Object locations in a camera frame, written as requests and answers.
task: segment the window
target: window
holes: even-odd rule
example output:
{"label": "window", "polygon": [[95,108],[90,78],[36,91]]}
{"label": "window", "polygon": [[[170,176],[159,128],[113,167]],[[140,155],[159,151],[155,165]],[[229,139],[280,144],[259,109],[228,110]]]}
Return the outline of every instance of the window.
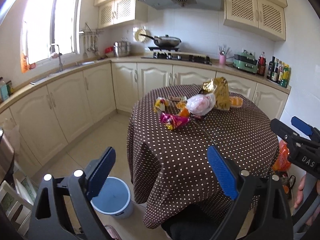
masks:
{"label": "window", "polygon": [[26,72],[52,52],[75,51],[76,0],[29,0],[23,17],[21,70]]}

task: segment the round table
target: round table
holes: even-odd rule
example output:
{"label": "round table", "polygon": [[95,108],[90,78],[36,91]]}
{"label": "round table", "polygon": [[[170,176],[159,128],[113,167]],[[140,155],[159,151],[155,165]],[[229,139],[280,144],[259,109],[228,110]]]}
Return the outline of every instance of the round table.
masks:
{"label": "round table", "polygon": [[[201,86],[178,85],[155,89],[133,107],[128,127],[127,157],[136,203],[147,202],[143,217],[147,228],[156,228],[189,204],[197,203],[218,223],[231,205],[209,166],[207,148],[212,145],[241,169],[267,176],[278,146],[270,119],[253,102],[241,108],[213,109],[204,120],[168,130],[154,113],[158,97],[196,95]],[[166,112],[177,114],[175,103]]]}

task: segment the white plastic bag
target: white plastic bag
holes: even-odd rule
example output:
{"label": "white plastic bag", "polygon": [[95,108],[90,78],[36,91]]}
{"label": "white plastic bag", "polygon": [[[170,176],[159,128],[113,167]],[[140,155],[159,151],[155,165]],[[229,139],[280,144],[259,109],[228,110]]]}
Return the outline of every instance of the white plastic bag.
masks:
{"label": "white plastic bag", "polygon": [[211,111],[216,103],[216,97],[213,93],[198,94],[187,100],[186,108],[188,111],[195,115],[205,115]]}

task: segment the pink utensil holder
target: pink utensil holder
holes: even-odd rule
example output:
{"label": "pink utensil holder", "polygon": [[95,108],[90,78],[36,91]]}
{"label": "pink utensil holder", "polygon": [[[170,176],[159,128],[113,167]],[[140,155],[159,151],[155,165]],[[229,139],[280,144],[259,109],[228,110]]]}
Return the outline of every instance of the pink utensil holder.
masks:
{"label": "pink utensil holder", "polygon": [[220,55],[220,57],[219,57],[219,64],[220,64],[220,65],[225,65],[225,64],[226,64],[226,60],[227,60],[227,56],[225,56],[225,55]]}

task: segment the blue plastic bucket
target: blue plastic bucket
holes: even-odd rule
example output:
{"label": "blue plastic bucket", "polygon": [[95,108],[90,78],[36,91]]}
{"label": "blue plastic bucket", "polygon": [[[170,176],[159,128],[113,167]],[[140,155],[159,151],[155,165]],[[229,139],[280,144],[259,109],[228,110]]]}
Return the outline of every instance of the blue plastic bucket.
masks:
{"label": "blue plastic bucket", "polygon": [[129,217],[133,212],[128,185],[116,177],[108,177],[97,197],[92,198],[93,208],[116,219]]}

